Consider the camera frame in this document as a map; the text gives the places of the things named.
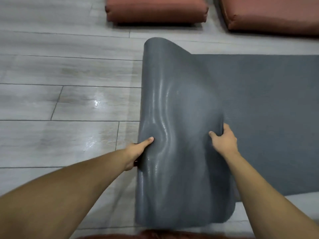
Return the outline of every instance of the forearm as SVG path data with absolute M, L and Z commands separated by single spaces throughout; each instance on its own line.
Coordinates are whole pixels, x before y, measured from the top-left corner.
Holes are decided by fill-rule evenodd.
M 257 238 L 318 238 L 319 227 L 239 154 L 224 156 Z
M 69 238 L 125 169 L 124 150 L 37 178 L 0 198 L 0 238 Z

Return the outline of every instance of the red cushion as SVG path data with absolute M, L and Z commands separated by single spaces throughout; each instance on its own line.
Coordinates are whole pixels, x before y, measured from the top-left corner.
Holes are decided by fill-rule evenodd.
M 319 35 L 319 0 L 220 0 L 229 30 Z
M 107 20 L 115 23 L 201 23 L 204 0 L 107 0 Z

